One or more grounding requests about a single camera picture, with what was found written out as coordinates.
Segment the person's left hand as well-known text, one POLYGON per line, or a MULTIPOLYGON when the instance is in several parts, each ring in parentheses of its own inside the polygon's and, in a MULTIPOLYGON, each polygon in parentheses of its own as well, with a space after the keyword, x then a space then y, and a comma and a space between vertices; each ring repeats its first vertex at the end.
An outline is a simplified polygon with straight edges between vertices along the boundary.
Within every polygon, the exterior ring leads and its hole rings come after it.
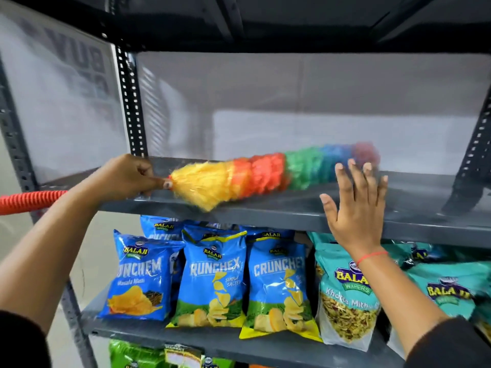
POLYGON ((95 206, 106 202, 119 201, 151 195, 151 178, 154 175, 149 159, 122 154, 109 160, 89 177, 84 179, 72 192, 95 206))

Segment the person's right hand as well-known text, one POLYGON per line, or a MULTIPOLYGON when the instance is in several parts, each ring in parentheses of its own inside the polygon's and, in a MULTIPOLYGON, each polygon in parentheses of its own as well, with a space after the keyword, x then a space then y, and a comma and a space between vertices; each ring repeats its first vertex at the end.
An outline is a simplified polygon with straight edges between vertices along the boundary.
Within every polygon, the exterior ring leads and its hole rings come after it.
POLYGON ((377 206, 377 187, 380 179, 376 178, 371 162, 364 163, 359 169, 367 181, 367 201, 355 201, 348 163, 347 166, 341 163, 335 165, 339 188, 339 204, 336 204, 339 213, 338 228, 328 227, 338 244, 349 254, 351 251, 382 247, 385 206, 377 206))

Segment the rainbow duster with orange handle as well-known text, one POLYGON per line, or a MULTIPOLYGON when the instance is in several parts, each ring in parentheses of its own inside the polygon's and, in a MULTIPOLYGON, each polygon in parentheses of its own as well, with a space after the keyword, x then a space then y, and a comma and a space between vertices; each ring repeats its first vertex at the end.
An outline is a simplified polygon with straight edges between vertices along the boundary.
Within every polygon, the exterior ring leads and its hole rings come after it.
MULTIPOLYGON (((341 163, 347 166, 349 159, 354 159, 359 167, 371 162, 374 169, 380 161, 373 145, 369 143, 327 145, 285 154, 188 164, 176 169, 167 178, 172 179, 171 191, 176 196, 209 212, 220 203, 230 200, 286 189, 306 190, 311 185, 337 181, 335 165, 341 163)), ((12 197, 1 197, 0 215, 47 209, 71 189, 24 192, 12 197)))

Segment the person's right forearm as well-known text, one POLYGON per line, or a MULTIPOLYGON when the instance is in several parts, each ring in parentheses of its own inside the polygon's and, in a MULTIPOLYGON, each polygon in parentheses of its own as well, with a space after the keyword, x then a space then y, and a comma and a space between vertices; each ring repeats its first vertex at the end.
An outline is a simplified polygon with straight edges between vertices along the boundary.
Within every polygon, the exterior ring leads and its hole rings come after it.
POLYGON ((425 334, 450 319, 382 247, 351 251, 350 255, 396 330, 405 357, 425 334))

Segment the person's left forearm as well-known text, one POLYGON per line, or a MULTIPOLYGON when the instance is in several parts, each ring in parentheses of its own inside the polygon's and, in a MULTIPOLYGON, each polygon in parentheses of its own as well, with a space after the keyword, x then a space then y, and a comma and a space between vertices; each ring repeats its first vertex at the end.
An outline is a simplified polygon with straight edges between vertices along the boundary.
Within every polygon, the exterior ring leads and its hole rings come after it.
POLYGON ((86 231, 103 201, 83 182, 60 197, 0 263, 0 311, 34 322, 46 336, 86 231))

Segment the teal snack mix packet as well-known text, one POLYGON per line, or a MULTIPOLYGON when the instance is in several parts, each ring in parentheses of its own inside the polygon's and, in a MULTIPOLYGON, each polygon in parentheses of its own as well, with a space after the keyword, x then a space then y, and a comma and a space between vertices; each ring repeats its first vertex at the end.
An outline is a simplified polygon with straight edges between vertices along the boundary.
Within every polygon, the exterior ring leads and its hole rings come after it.
POLYGON ((419 264, 406 272, 414 284, 449 318, 469 318, 475 298, 488 292, 491 261, 419 264))
POLYGON ((455 260, 453 252, 440 245, 389 239, 382 239, 381 245, 403 270, 419 263, 439 263, 455 260))
POLYGON ((311 232, 308 231, 306 232, 310 241, 314 244, 314 246, 317 246, 321 243, 323 244, 338 244, 336 241, 335 237, 331 233, 318 233, 318 232, 311 232))
POLYGON ((315 244, 316 322, 324 344, 367 352, 380 303, 361 270, 338 243, 315 244))

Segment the grey metal shelving rack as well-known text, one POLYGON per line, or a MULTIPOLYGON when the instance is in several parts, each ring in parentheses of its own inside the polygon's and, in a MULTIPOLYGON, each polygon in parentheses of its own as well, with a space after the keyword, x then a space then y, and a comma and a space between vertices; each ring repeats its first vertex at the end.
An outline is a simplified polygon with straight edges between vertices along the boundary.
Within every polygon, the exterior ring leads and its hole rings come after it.
MULTIPOLYGON (((10 1, 114 45, 128 153, 164 177, 210 159, 149 154, 139 53, 491 56, 491 0, 10 1)), ((1 59, 0 131, 22 192, 69 189, 96 169, 38 183, 1 59)), ((456 174, 379 169, 384 238, 491 249, 491 84, 456 174)))

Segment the translucent plastic back sheet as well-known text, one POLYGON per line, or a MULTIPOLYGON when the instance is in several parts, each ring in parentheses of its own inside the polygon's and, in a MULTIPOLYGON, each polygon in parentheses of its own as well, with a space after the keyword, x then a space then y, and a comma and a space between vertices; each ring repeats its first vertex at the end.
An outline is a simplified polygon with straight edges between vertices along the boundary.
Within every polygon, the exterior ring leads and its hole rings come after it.
POLYGON ((454 175, 491 56, 145 52, 151 156, 226 160, 371 142, 385 171, 454 175))

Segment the blue chip packet brown spice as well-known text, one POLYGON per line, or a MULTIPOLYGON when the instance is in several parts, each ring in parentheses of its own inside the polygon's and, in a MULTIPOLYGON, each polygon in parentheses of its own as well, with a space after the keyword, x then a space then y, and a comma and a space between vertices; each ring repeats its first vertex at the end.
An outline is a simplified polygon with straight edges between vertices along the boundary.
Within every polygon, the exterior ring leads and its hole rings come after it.
POLYGON ((165 321, 171 312, 175 260, 185 243, 116 229, 113 235, 118 271, 98 318, 165 321))

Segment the blue chip packet yellow trim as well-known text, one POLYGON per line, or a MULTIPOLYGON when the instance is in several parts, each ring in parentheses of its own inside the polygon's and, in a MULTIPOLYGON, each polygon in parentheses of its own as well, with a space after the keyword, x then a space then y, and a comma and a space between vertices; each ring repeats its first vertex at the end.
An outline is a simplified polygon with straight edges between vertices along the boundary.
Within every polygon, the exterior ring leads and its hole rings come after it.
POLYGON ((185 225, 185 265, 167 328, 242 328, 247 231, 185 225))
POLYGON ((322 342, 307 296, 305 245, 280 236, 256 237, 248 265, 249 304, 239 339, 289 331, 322 342))

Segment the translucent plastic side sheet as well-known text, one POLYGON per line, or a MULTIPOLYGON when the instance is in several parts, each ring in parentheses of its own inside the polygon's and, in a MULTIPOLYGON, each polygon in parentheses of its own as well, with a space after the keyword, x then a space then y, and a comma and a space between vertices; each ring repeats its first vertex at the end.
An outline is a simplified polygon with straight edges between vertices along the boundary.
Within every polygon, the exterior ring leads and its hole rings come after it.
POLYGON ((113 44, 0 0, 0 59, 39 184, 129 150, 113 44))

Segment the person's black right sleeve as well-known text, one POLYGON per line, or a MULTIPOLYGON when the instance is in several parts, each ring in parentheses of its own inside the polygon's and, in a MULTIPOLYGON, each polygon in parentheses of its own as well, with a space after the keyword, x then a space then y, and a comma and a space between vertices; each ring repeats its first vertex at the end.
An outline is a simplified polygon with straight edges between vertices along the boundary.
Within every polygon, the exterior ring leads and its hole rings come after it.
POLYGON ((403 368, 491 368, 491 343, 471 322, 451 318, 416 343, 403 368))

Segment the person's black sleeve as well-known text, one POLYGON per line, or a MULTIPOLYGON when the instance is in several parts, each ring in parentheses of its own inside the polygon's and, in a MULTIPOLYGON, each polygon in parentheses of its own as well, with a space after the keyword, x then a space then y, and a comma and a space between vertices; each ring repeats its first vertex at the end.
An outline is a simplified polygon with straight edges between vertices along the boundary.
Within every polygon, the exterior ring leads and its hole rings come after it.
POLYGON ((46 336, 36 323, 0 311, 0 368, 52 368, 46 336))
POLYGON ((403 368, 491 368, 491 343, 471 322, 451 318, 416 343, 403 368))

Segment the green snack packet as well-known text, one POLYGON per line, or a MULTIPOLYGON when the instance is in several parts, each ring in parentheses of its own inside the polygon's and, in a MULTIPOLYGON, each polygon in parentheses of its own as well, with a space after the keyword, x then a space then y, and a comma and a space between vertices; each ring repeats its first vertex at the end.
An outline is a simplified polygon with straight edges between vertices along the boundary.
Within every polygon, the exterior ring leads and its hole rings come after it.
POLYGON ((230 359, 202 355, 201 368, 235 368, 236 362, 230 359))
POLYGON ((122 340, 109 341, 111 368, 168 368, 162 352, 122 340))

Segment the person's black left sleeve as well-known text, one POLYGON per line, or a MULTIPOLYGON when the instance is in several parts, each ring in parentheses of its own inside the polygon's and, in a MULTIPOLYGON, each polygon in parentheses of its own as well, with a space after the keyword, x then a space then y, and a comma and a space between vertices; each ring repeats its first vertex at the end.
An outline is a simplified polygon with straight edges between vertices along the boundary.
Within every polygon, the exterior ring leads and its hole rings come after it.
POLYGON ((52 368, 46 336, 36 323, 0 311, 0 368, 52 368))

